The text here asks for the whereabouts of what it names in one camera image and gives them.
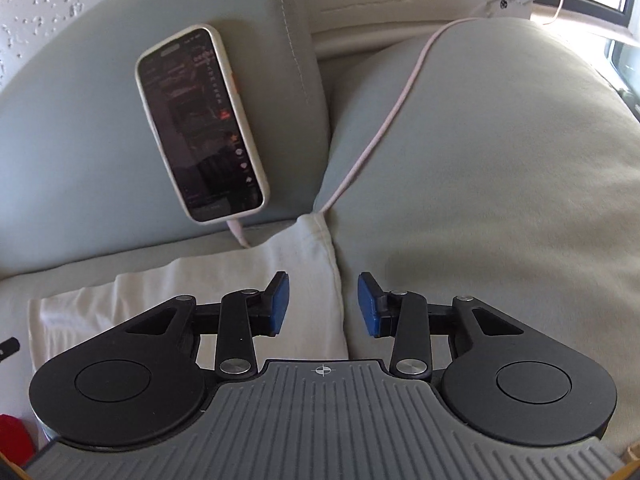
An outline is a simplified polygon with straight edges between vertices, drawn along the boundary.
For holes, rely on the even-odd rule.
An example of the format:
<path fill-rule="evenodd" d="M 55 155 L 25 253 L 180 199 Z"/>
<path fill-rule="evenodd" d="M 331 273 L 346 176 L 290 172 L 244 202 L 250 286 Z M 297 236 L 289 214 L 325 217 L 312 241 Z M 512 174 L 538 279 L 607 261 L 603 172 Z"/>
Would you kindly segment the red garment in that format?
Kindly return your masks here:
<path fill-rule="evenodd" d="M 17 466 L 25 466 L 36 454 L 34 441 L 21 419 L 0 415 L 0 452 Z"/>

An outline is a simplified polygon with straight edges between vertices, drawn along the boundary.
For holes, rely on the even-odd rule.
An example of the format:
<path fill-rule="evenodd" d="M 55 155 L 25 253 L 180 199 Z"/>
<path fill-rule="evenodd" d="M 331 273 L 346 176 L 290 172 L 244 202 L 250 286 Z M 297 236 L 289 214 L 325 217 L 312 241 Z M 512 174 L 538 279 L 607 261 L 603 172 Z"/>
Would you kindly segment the grey-green sofa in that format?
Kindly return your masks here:
<path fill-rule="evenodd" d="M 604 440 L 639 437 L 639 124 L 548 29 L 485 18 L 394 38 L 408 0 L 98 0 L 1 14 L 1 409 L 29 417 L 29 304 L 241 249 L 186 218 L 134 66 L 186 26 L 224 38 L 270 185 L 251 248 L 326 222 L 348 358 L 387 359 L 357 278 L 472 295 L 600 363 Z"/>

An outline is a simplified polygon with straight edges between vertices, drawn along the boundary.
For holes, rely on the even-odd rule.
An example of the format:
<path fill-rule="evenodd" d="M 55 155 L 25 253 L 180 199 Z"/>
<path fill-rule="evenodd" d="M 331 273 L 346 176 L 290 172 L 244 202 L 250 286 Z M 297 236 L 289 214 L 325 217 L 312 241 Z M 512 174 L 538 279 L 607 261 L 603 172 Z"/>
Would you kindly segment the smartphone in white case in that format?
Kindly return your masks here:
<path fill-rule="evenodd" d="M 262 211 L 270 189 L 218 30 L 198 24 L 144 51 L 136 83 L 178 200 L 193 222 Z"/>

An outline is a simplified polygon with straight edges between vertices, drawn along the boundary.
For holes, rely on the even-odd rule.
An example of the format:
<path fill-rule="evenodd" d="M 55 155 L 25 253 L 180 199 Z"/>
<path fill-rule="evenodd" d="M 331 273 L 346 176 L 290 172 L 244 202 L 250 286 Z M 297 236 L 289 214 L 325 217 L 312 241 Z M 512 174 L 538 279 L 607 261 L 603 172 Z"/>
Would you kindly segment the white t-shirt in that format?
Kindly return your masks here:
<path fill-rule="evenodd" d="M 235 290 L 263 289 L 278 271 L 290 277 L 290 302 L 280 334 L 257 339 L 258 361 L 346 359 L 342 284 L 331 235 L 320 214 L 304 214 L 253 248 L 183 257 L 120 274 L 111 283 L 32 300 L 32 366 L 172 297 L 191 295 L 210 304 Z"/>

